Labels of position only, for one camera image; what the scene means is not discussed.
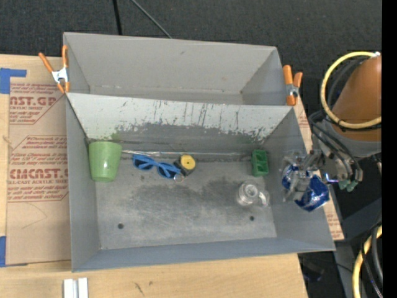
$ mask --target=green lego brick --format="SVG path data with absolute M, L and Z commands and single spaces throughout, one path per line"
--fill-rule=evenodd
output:
M 254 150 L 251 154 L 251 163 L 253 176 L 265 176 L 269 173 L 266 151 Z

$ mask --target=gray bin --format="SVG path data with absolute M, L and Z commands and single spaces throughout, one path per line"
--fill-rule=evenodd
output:
M 275 47 L 72 33 L 64 41 L 73 271 L 334 249 L 323 209 L 282 200 L 282 157 L 305 146 Z M 87 139 L 193 153 L 197 167 L 175 183 L 123 155 L 116 180 L 96 183 Z M 266 177 L 251 175 L 253 149 L 267 152 Z M 236 202 L 248 179 L 270 192 L 270 207 Z

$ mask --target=stain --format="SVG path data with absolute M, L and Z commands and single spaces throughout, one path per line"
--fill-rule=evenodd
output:
M 141 289 L 141 286 L 139 286 L 139 284 L 137 284 L 136 282 L 134 282 L 134 284 L 135 284 L 135 288 L 137 288 L 137 289 L 139 290 L 139 292 L 140 292 L 143 296 L 145 296 L 145 294 L 143 293 L 143 291 L 142 291 L 142 289 Z

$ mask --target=blue tape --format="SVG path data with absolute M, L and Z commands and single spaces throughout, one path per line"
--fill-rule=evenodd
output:
M 0 68 L 0 94 L 10 93 L 10 80 L 12 77 L 26 77 L 27 70 L 12 70 Z
M 6 237 L 0 236 L 0 267 L 6 267 Z

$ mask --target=cardboard sheet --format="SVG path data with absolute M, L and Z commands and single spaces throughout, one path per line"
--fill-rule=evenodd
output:
M 0 59 L 27 70 L 9 95 L 6 264 L 70 259 L 65 97 L 39 57 Z

